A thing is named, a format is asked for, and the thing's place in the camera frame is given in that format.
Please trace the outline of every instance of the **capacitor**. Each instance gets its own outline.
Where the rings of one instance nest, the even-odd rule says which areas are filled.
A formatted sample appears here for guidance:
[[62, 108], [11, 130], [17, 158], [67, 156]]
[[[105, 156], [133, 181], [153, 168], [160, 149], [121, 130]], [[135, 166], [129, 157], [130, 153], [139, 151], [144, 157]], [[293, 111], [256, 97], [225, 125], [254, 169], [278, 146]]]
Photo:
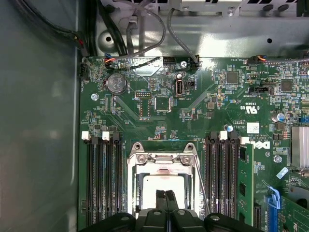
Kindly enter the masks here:
[[275, 114], [272, 115], [271, 119], [274, 122], [282, 122], [282, 121], [284, 121], [285, 116], [284, 116], [283, 113], [275, 113]]
[[234, 128], [232, 125], [225, 124], [223, 129], [226, 130], [227, 132], [232, 132]]

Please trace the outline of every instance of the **cable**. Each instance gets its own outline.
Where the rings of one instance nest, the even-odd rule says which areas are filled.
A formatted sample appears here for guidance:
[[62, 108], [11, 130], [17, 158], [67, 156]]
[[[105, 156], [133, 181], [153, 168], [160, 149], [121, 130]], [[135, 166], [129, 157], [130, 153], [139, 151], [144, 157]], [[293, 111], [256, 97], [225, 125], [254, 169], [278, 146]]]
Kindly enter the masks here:
[[86, 31], [89, 53], [91, 56], [98, 56], [96, 47], [96, 22], [97, 22], [97, 2], [88, 0], [86, 2]]
[[97, 5], [98, 5], [98, 13], [103, 19], [105, 26], [107, 27], [107, 30], [110, 33], [112, 40], [114, 41], [114, 44], [116, 46], [119, 56], [127, 55], [126, 44], [122, 38], [122, 35], [118, 27], [112, 21], [109, 13], [107, 12], [106, 8], [103, 6], [101, 0], [97, 0]]
[[264, 63], [271, 64], [271, 63], [301, 63], [301, 62], [309, 62], [309, 58], [300, 58], [300, 59], [267, 59]]
[[131, 57], [139, 56], [139, 55], [141, 55], [141, 54], [143, 54], [145, 52], [148, 52], [148, 51], [150, 51], [150, 50], [160, 46], [163, 43], [163, 41], [165, 39], [165, 35], [166, 35], [166, 29], [165, 29], [164, 22], [162, 21], [162, 19], [157, 14], [155, 14], [152, 11], [146, 9], [145, 7], [142, 7], [140, 5], [134, 4], [134, 3], [130, 2], [130, 1], [126, 1], [126, 0], [113, 0], [113, 1], [125, 3], [127, 5], [130, 5], [130, 6], [134, 7], [134, 8], [137, 8], [140, 11], [146, 11], [148, 14], [152, 15], [153, 17], [155, 17], [159, 21], [160, 25], [162, 26], [162, 37], [161, 37], [159, 42], [157, 42], [156, 44], [151, 45], [151, 46], [149, 46], [149, 47], [147, 47], [147, 48], [145, 48], [145, 49], [143, 49], [143, 50], [141, 50], [139, 52], [133, 53], [131, 55], [126, 55], [126, 56], [122, 56], [122, 57], [116, 57], [115, 60], [126, 59], [126, 58], [131, 58]]
[[172, 25], [171, 25], [171, 20], [172, 20], [172, 15], [174, 13], [175, 9], [172, 8], [168, 14], [168, 19], [167, 19], [167, 27], [169, 30], [170, 35], [173, 37], [173, 39], [186, 51], [186, 53], [189, 54], [189, 56], [191, 57], [191, 59], [194, 61], [194, 63], [198, 63], [197, 58], [195, 57], [195, 55], [192, 53], [192, 51], [189, 49], [189, 47], [187, 45], [185, 45], [175, 34]]
[[[154, 2], [155, 0], [142, 0], [140, 2], [140, 6], [147, 6], [148, 4]], [[134, 11], [134, 13], [132, 14], [132, 16], [136, 16], [137, 18], [139, 18], [140, 16], [140, 11], [138, 9], [136, 9]], [[132, 30], [133, 29], [137, 29], [135, 28], [135, 23], [130, 23], [128, 24], [127, 28], [126, 28], [126, 45], [127, 45], [127, 51], [129, 53], [129, 55], [134, 53], [134, 46], [133, 46], [133, 42], [132, 42]]]
[[261, 56], [257, 56], [257, 58], [261, 61], [266, 61], [266, 59], [262, 58]]
[[69, 30], [50, 22], [28, 0], [14, 0], [13, 3], [19, 12], [32, 23], [40, 26], [40, 28], [48, 31], [49, 33], [60, 36], [61, 38], [65, 38], [66, 40], [74, 41], [76, 46], [81, 50], [81, 53], [84, 57], [89, 55], [84, 36], [80, 31]]

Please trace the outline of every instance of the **gray cable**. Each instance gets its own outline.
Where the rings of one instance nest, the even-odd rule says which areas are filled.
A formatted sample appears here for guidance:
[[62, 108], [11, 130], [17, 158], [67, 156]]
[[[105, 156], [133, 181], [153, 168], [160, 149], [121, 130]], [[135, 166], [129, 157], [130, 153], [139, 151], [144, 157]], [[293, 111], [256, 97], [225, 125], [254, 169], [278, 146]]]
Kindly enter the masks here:
[[171, 21], [172, 21], [172, 15], [173, 15], [173, 12], [174, 12], [175, 9], [171, 9], [169, 14], [168, 14], [168, 19], [167, 19], [167, 27], [168, 27], [168, 30], [169, 30], [169, 33], [170, 35], [173, 37], [173, 39], [186, 51], [186, 53], [189, 54], [189, 56], [192, 58], [192, 60], [195, 62], [195, 63], [198, 63], [198, 60], [197, 58], [195, 57], [195, 55], [193, 54], [193, 52], [188, 48], [187, 45], [185, 45], [178, 37], [177, 35], [175, 34], [173, 28], [172, 28], [172, 25], [171, 25]]
[[300, 63], [300, 62], [309, 62], [309, 58], [301, 58], [301, 59], [267, 59], [264, 64], [271, 64], [271, 63]]
[[142, 7], [140, 5], [134, 4], [134, 3], [130, 2], [130, 1], [126, 1], [126, 0], [114, 0], [114, 1], [125, 3], [125, 4], [130, 5], [130, 6], [136, 8], [136, 9], [138, 9], [140, 11], [146, 11], [148, 14], [152, 15], [153, 17], [155, 17], [160, 22], [160, 24], [162, 26], [162, 30], [163, 30], [162, 31], [162, 37], [161, 37], [160, 41], [157, 42], [156, 44], [151, 45], [151, 46], [149, 46], [149, 47], [147, 47], [147, 48], [145, 48], [145, 49], [143, 49], [143, 50], [141, 50], [139, 52], [136, 52], [136, 53], [133, 53], [133, 54], [130, 54], [130, 55], [121, 56], [121, 57], [115, 57], [115, 60], [126, 59], [126, 58], [131, 58], [131, 57], [139, 56], [139, 55], [141, 55], [141, 54], [143, 54], [145, 52], [148, 52], [148, 51], [150, 51], [150, 50], [160, 46], [163, 43], [163, 41], [165, 39], [166, 29], [165, 29], [164, 22], [162, 21], [162, 19], [157, 14], [155, 14], [152, 11], [146, 9], [145, 7]]
[[[154, 0], [142, 0], [140, 2], [140, 6], [147, 6], [150, 3], [152, 3]], [[132, 14], [132, 16], [136, 16], [138, 19], [140, 17], [140, 11], [138, 9], [136, 9], [134, 11], [134, 13]], [[137, 29], [135, 28], [135, 23], [130, 23], [128, 24], [127, 28], [126, 28], [126, 46], [127, 46], [127, 52], [129, 55], [134, 53], [134, 46], [133, 46], [133, 42], [132, 42], [132, 30], [133, 29]]]

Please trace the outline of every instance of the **dimm slot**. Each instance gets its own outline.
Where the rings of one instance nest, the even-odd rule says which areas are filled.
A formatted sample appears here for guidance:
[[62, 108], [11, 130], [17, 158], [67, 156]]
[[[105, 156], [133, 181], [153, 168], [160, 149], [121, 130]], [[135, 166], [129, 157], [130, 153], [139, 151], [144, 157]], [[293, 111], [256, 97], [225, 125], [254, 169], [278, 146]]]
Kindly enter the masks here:
[[231, 218], [236, 218], [236, 191], [237, 191], [237, 157], [239, 150], [239, 139], [231, 140], [229, 145], [228, 162], [228, 214]]
[[219, 190], [220, 190], [220, 211], [219, 213], [227, 215], [228, 213], [228, 204], [227, 204], [227, 191], [228, 191], [228, 162], [229, 162], [229, 155], [228, 155], [228, 140], [221, 140], [220, 141], [220, 182], [219, 182]]

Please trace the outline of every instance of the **silver capacitor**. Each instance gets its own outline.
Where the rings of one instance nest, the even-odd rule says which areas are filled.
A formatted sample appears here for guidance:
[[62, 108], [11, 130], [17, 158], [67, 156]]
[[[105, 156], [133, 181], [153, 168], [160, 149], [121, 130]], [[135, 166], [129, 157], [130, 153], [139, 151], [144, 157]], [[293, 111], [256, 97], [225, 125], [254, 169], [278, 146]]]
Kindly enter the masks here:
[[271, 120], [273, 120], [273, 122], [282, 122], [284, 121], [284, 119], [285, 119], [285, 116], [283, 113], [274, 113], [271, 116]]

